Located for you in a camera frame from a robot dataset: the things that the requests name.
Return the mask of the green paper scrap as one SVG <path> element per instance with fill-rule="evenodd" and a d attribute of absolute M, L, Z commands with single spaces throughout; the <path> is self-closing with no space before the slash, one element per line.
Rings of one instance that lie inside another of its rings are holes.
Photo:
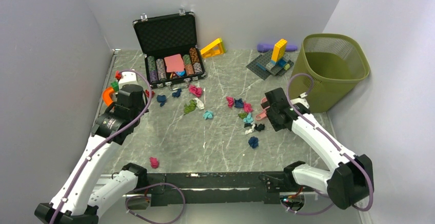
<path fill-rule="evenodd" d="M 248 113 L 246 113 L 246 112 L 242 112 L 242 113 L 239 113 L 239 114 L 238 114 L 238 117 L 239 117 L 240 119 L 245 119 L 247 116 L 248 116 Z"/>
<path fill-rule="evenodd" d="M 196 109 L 197 102 L 194 99 L 191 99 L 188 104 L 184 104 L 184 115 L 194 111 Z"/>

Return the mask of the green and blue toy bricks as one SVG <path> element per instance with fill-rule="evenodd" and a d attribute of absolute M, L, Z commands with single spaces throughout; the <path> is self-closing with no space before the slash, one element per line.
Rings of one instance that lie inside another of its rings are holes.
<path fill-rule="evenodd" d="M 119 85 L 117 81 L 113 81 L 110 83 L 110 86 L 112 87 L 112 89 L 114 90 L 114 92 L 118 92 L 119 91 Z"/>

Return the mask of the pink playing card deck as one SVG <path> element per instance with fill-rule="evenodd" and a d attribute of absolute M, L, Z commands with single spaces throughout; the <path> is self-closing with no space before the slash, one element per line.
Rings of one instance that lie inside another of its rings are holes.
<path fill-rule="evenodd" d="M 185 70 L 185 64 L 180 54 L 164 57 L 166 72 L 182 72 Z"/>

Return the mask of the pink paper scrap by case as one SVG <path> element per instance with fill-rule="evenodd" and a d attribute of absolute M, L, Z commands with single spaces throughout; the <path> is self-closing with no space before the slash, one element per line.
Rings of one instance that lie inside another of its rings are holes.
<path fill-rule="evenodd" d="M 188 90 L 191 94 L 193 94 L 196 97 L 201 97 L 203 94 L 203 89 L 201 87 L 197 87 L 195 85 L 189 85 Z"/>

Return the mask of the green paper scrap left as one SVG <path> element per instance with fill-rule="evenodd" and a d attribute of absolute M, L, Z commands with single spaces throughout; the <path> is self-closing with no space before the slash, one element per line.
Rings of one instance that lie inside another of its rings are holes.
<path fill-rule="evenodd" d="M 184 115 L 194 111 L 196 109 L 197 102 L 194 99 L 191 99 L 188 104 L 184 104 Z"/>

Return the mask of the dark blue scrap by case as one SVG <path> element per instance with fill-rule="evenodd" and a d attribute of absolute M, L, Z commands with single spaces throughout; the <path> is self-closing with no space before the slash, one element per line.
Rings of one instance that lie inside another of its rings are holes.
<path fill-rule="evenodd" d="M 172 97 L 174 97 L 174 98 L 178 98 L 178 97 L 180 97 L 181 92 L 182 92 L 181 89 L 177 89 L 176 91 L 174 91 L 174 92 L 172 93 Z"/>

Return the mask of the yellow orange brick tower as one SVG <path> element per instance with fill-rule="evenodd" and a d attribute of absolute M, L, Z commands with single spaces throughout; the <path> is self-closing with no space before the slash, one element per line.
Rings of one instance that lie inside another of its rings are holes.
<path fill-rule="evenodd" d="M 282 38 L 278 42 L 276 42 L 273 46 L 272 55 L 270 58 L 270 62 L 275 65 L 285 54 L 286 52 L 287 41 Z"/>

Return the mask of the light blue scrap right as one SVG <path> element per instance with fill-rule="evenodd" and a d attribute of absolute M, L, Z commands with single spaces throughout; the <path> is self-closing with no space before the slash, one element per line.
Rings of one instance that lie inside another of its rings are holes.
<path fill-rule="evenodd" d="M 254 118 L 252 117 L 252 113 L 248 113 L 248 114 L 246 115 L 246 117 L 243 118 L 243 122 L 244 122 L 245 124 L 252 124 L 253 121 L 254 121 Z"/>

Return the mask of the pink dustpan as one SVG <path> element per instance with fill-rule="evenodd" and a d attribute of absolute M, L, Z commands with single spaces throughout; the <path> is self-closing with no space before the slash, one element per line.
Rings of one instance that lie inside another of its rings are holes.
<path fill-rule="evenodd" d="M 269 107 L 268 106 L 267 98 L 265 98 L 265 97 L 262 98 L 261 102 L 260 102 L 260 105 L 261 105 L 261 109 L 262 110 L 261 110 L 261 112 L 259 114 L 257 114 L 255 116 L 255 120 L 262 120 L 262 119 L 267 117 L 267 115 L 266 115 L 266 109 Z"/>

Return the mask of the orange horseshoe toy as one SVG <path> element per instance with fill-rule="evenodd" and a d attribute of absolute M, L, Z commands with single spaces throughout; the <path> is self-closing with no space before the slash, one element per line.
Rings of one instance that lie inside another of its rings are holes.
<path fill-rule="evenodd" d="M 113 97 L 117 91 L 118 88 L 113 87 L 108 87 L 103 91 L 102 100 L 107 107 L 114 103 Z"/>

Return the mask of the dark blue scrap centre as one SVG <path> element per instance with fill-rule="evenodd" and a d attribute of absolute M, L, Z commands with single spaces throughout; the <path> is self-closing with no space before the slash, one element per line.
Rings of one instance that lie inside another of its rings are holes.
<path fill-rule="evenodd" d="M 242 109 L 244 107 L 244 101 L 242 98 L 234 99 L 234 107 Z"/>

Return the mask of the black poker chip case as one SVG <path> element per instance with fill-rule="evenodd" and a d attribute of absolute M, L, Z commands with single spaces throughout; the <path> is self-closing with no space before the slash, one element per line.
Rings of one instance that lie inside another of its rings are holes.
<path fill-rule="evenodd" d="M 180 84 L 182 88 L 198 80 L 205 79 L 207 72 L 203 58 L 197 45 L 196 18 L 192 11 L 186 12 L 180 9 L 178 13 L 156 17 L 147 17 L 142 14 L 140 19 L 132 22 L 137 40 L 145 57 L 145 73 L 147 81 L 152 88 L 168 87 L 173 89 Z M 193 75 L 184 74 L 181 77 L 171 77 L 170 72 L 166 72 L 163 80 L 153 80 L 157 74 L 152 74 L 149 64 L 149 57 L 154 60 L 164 59 L 165 57 L 180 54 L 181 56 L 190 55 L 190 50 L 194 49 L 199 58 L 201 70 Z"/>

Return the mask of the pink scrap centre left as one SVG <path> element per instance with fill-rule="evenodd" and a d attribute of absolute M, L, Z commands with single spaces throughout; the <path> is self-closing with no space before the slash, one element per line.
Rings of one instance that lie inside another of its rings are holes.
<path fill-rule="evenodd" d="M 230 96 L 226 96 L 227 105 L 229 108 L 232 108 L 235 104 L 235 99 Z"/>

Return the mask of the pink paper scrap near edge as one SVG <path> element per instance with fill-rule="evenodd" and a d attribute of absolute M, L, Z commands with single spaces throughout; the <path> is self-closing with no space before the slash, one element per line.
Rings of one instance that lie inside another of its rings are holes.
<path fill-rule="evenodd" d="M 149 157 L 150 165 L 153 169 L 157 169 L 160 166 L 160 162 L 155 157 Z"/>

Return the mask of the green paper scrap centre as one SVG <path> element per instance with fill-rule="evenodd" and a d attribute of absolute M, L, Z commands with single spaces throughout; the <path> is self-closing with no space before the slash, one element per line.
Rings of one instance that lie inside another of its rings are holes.
<path fill-rule="evenodd" d="M 242 113 L 239 113 L 239 114 L 238 114 L 238 117 L 239 117 L 240 119 L 245 119 L 247 116 L 248 116 L 248 113 L 246 113 L 246 112 L 242 112 Z"/>

